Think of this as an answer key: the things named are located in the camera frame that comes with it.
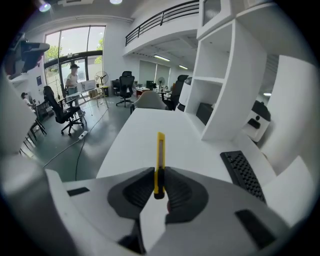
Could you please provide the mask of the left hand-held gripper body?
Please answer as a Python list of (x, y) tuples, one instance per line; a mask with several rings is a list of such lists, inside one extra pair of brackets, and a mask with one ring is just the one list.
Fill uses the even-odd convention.
[(9, 45), (4, 57), (4, 70), (9, 80), (21, 75), (24, 67), (22, 60), (22, 42), (25, 41), (25, 33), (18, 32)]

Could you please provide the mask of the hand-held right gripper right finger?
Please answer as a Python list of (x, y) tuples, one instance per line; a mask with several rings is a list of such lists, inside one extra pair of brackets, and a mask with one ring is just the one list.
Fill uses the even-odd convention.
[(164, 188), (169, 213), (150, 256), (259, 255), (289, 231), (266, 203), (233, 183), (166, 167)]

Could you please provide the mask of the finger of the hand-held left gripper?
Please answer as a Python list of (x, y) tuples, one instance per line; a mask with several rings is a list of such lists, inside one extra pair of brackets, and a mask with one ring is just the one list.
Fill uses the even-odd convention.
[(49, 49), (48, 43), (23, 41), (21, 43), (22, 73), (32, 70)]

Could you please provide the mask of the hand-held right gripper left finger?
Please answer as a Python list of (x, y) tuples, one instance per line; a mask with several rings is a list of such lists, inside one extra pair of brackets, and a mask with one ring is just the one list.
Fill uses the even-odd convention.
[(62, 182), (46, 170), (55, 256), (142, 256), (140, 214), (154, 190), (154, 169)]

